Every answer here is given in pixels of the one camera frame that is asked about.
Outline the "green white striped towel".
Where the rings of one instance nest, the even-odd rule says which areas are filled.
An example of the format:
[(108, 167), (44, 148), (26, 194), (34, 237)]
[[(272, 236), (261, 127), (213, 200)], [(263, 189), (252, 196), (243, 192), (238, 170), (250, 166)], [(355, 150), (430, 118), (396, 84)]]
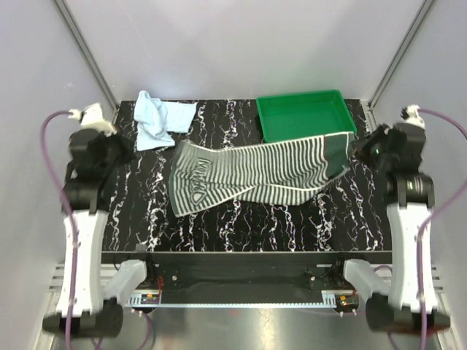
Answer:
[(229, 200), (301, 205), (347, 173), (354, 139), (347, 131), (228, 149), (182, 141), (169, 177), (174, 215)]

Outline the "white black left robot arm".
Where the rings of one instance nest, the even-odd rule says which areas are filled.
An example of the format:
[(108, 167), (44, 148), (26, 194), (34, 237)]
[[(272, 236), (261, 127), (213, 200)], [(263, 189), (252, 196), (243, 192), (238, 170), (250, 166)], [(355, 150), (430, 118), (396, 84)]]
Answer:
[(72, 338), (114, 338), (123, 325), (123, 307), (136, 287), (151, 288), (157, 270), (127, 260), (101, 285), (101, 252), (109, 216), (111, 184), (117, 167), (134, 157), (130, 140), (110, 126), (84, 127), (69, 138), (71, 160), (60, 191), (66, 230), (63, 283), (55, 312), (42, 329)]

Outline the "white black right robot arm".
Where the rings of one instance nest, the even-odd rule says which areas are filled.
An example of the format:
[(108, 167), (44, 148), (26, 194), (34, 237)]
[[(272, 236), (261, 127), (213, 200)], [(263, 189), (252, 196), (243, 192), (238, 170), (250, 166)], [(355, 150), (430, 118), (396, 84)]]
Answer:
[(366, 321), (376, 332), (432, 335), (450, 326), (433, 287), (430, 228), (433, 180), (420, 172), (425, 146), (422, 122), (380, 125), (354, 147), (354, 156), (376, 170), (392, 236), (392, 276), (386, 283), (371, 264), (351, 259), (331, 271), (340, 289), (351, 285), (365, 303)]

